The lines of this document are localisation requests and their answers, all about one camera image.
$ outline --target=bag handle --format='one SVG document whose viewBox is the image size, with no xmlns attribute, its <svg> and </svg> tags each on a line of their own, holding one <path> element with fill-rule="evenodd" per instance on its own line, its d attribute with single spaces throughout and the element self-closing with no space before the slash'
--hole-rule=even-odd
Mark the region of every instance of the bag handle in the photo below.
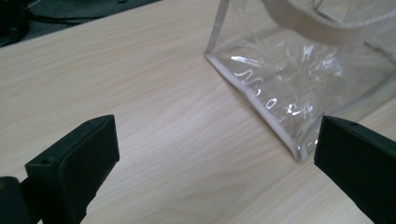
<svg viewBox="0 0 396 224">
<path fill-rule="evenodd" d="M 336 23 L 289 0 L 262 0 L 268 14 L 280 26 L 307 38 L 336 46 L 359 45 L 374 35 L 396 29 L 396 8 L 368 21 Z"/>
</svg>

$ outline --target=clear plastic bag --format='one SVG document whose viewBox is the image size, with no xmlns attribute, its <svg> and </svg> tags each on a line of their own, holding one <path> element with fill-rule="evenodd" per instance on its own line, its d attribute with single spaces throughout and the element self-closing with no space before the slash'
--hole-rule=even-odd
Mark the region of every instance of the clear plastic bag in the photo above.
<svg viewBox="0 0 396 224">
<path fill-rule="evenodd" d="M 303 161 L 323 114 L 396 96 L 396 1 L 221 0 L 206 58 Z"/>
</svg>

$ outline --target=wooden table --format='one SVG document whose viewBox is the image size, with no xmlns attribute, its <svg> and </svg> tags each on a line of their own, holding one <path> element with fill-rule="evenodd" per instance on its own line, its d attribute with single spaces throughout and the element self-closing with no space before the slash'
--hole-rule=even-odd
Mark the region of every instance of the wooden table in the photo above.
<svg viewBox="0 0 396 224">
<path fill-rule="evenodd" d="M 120 162 L 83 223 L 370 223 L 289 151 L 203 54 L 218 1 L 165 0 L 0 49 L 0 175 L 80 123 Z M 396 139 L 396 100 L 362 124 Z"/>
</svg>

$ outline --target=black cable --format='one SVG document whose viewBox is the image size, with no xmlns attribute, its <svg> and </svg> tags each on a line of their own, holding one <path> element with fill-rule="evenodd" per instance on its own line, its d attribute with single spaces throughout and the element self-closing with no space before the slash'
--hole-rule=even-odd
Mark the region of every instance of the black cable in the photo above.
<svg viewBox="0 0 396 224">
<path fill-rule="evenodd" d="M 38 21 L 44 23 L 52 23 L 52 24 L 64 24 L 69 26 L 80 25 L 83 22 L 75 22 L 75 21 L 92 21 L 101 19 L 103 17 L 66 17 L 66 18 L 56 18 L 56 17 L 48 17 L 48 16 L 41 16 L 35 15 L 29 9 L 29 7 L 25 8 L 27 19 L 30 21 Z"/>
</svg>

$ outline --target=black clamp jaw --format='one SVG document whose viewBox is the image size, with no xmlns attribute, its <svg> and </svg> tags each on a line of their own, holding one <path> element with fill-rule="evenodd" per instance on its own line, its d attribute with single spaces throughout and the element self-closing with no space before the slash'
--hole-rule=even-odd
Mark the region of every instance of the black clamp jaw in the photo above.
<svg viewBox="0 0 396 224">
<path fill-rule="evenodd" d="M 80 223 L 119 160 L 114 116 L 84 122 L 26 163 L 22 183 L 0 177 L 0 222 Z"/>
<path fill-rule="evenodd" d="M 396 142 L 324 116 L 315 165 L 374 223 L 396 224 Z"/>
</svg>

